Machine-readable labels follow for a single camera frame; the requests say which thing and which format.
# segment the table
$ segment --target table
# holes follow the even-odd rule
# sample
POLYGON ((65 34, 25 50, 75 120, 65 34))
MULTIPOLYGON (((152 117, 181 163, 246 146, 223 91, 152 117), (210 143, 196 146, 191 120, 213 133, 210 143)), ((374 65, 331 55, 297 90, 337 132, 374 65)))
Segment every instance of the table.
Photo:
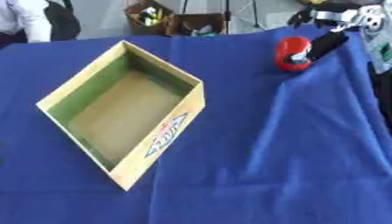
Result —
POLYGON ((356 34, 303 73, 274 64, 304 26, 127 37, 200 77, 206 108, 123 192, 34 103, 121 38, 0 52, 1 223, 389 224, 392 141, 356 34))

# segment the open box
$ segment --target open box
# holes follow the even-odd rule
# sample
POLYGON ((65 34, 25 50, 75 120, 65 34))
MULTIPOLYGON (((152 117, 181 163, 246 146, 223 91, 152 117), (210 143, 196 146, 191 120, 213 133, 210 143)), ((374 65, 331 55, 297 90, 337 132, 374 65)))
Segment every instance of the open box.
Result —
POLYGON ((165 35, 167 18, 173 13, 173 11, 156 1, 143 0, 127 7, 124 10, 124 13, 128 19, 129 27, 133 35, 165 35), (157 10, 161 9, 163 11, 163 19, 157 24, 147 26, 137 18, 143 10, 149 7, 153 7, 157 10))
POLYGON ((121 41, 37 106, 129 190, 205 101, 201 80, 121 41))
POLYGON ((191 29, 201 29, 205 25, 211 25, 213 31, 219 34, 226 30, 225 17, 221 13, 209 14, 172 14, 169 16, 166 26, 166 35, 185 35, 181 31, 181 24, 188 23, 191 29))

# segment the robotic arm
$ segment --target robotic arm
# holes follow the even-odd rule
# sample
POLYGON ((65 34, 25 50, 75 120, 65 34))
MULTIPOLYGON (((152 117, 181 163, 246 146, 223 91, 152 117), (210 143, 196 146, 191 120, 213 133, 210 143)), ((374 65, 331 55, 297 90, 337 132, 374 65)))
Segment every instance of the robotic arm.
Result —
POLYGON ((345 31, 360 32, 371 62, 368 72, 380 111, 392 133, 392 0, 361 6, 355 3, 308 5, 288 25, 295 28, 313 22, 333 26, 314 40, 303 37, 282 39, 276 48, 276 63, 284 70, 303 70, 348 41, 345 31))
MULTIPOLYGON (((372 60, 376 71, 379 73, 385 72, 392 68, 392 62, 389 63, 390 66, 387 65, 388 63, 385 64, 385 59, 389 59, 388 55, 390 53, 392 58, 392 49, 389 45, 392 39, 382 38, 382 33, 388 30, 388 34, 392 34, 392 28, 389 28, 390 21, 387 12, 380 4, 360 6, 355 3, 321 3, 309 5, 295 14, 288 24, 299 27, 301 24, 314 22, 317 27, 333 25, 335 28, 325 35, 310 41, 307 46, 303 47, 302 51, 285 55, 282 60, 284 63, 293 65, 304 62, 308 62, 308 65, 310 65, 311 62, 318 60, 348 41, 344 31, 359 31, 370 54, 374 54, 371 56, 374 56, 372 60), (384 44, 379 52, 375 52, 375 45, 377 44, 384 44)), ((291 38, 287 38, 284 41, 291 41, 291 38)))

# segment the person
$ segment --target person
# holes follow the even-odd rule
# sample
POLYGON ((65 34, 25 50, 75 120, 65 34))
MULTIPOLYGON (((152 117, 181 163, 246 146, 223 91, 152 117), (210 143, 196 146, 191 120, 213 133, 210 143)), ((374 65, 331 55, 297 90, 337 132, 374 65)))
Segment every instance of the person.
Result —
POLYGON ((46 0, 0 0, 0 49, 12 43, 75 39, 81 27, 67 8, 46 0))

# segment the floor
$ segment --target floor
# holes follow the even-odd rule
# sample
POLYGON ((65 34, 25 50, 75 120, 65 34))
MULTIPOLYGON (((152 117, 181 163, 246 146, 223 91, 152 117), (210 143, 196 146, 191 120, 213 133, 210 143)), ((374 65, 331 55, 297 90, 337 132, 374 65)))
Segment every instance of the floor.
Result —
MULTIPOLYGON (((72 0, 75 15, 80 20, 82 32, 79 39, 116 37, 130 33, 123 9, 137 0, 72 0)), ((181 12, 185 0, 157 0, 161 4, 181 12)), ((187 13, 223 12, 224 0, 188 0, 187 13)), ((231 33, 257 32, 250 0, 230 0, 233 12, 231 33)), ((287 19, 303 5, 295 0, 256 0, 259 24, 264 29, 284 26, 287 19)))

